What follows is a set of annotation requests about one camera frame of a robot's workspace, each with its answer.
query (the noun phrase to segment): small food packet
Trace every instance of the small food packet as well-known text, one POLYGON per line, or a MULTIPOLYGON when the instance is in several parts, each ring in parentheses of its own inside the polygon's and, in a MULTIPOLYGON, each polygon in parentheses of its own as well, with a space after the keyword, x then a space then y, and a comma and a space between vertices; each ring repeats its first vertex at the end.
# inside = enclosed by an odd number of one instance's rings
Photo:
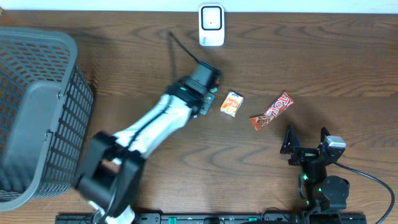
POLYGON ((229 92, 228 96, 221 105, 220 111, 235 117, 235 114, 243 102, 243 96, 239 96, 234 92, 229 92))
POLYGON ((254 128, 259 131, 269 124, 273 119, 282 114, 282 112, 292 104, 294 104, 292 97, 289 96, 286 91, 284 91, 282 96, 280 96, 278 100, 268 108, 264 115, 250 118, 250 121, 254 128))

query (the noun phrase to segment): laundry basket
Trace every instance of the laundry basket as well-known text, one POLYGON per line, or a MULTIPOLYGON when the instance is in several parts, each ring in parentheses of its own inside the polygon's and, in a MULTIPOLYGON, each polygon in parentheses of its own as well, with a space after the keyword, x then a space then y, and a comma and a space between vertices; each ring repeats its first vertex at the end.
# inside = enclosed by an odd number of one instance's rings
POLYGON ((0 212, 68 190, 93 107, 61 32, 0 27, 0 212))

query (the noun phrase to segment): white wall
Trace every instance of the white wall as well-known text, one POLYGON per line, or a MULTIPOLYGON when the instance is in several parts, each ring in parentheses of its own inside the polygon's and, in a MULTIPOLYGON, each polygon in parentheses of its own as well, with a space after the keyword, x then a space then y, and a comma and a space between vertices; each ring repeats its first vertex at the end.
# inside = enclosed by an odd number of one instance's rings
MULTIPOLYGON (((397 14, 398 0, 218 0, 227 12, 397 14)), ((203 0, 0 0, 7 9, 196 12, 203 0)))

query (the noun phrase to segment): wood grain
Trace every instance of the wood grain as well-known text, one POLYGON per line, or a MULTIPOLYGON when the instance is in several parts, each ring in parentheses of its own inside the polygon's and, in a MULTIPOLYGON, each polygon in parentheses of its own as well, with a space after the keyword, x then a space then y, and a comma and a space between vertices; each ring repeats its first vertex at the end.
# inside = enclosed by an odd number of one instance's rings
MULTIPOLYGON (((171 83, 166 33, 224 71, 206 117, 190 121, 147 161, 140 208, 164 212, 261 212, 305 204, 297 192, 299 167, 281 156, 286 126, 315 147, 322 126, 348 147, 342 164, 398 190, 398 23, 393 15, 227 13, 221 47, 200 47, 196 13, 6 11, 2 26, 60 30, 79 49, 78 63, 98 97, 90 124, 114 133, 150 110, 171 83), (235 118, 218 110, 227 92, 244 96, 235 118), (249 117, 288 91, 295 104, 262 131, 249 117)), ((195 62, 176 48, 177 70, 195 62)), ((351 184, 349 212, 375 223, 390 197, 381 185, 335 166, 351 184)), ((31 200, 1 223, 53 223, 57 213, 89 212, 76 192, 31 200)), ((397 223, 392 211, 385 223, 397 223)))

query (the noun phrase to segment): basket bottom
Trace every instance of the basket bottom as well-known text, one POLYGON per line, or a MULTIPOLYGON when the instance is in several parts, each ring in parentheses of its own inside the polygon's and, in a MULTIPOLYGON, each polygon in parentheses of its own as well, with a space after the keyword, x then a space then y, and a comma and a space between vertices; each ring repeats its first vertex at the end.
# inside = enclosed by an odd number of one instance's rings
POLYGON ((5 170, 18 170, 15 179, 23 185, 29 186, 33 179, 57 106, 59 89, 58 82, 34 82, 21 100, 0 162, 5 170))

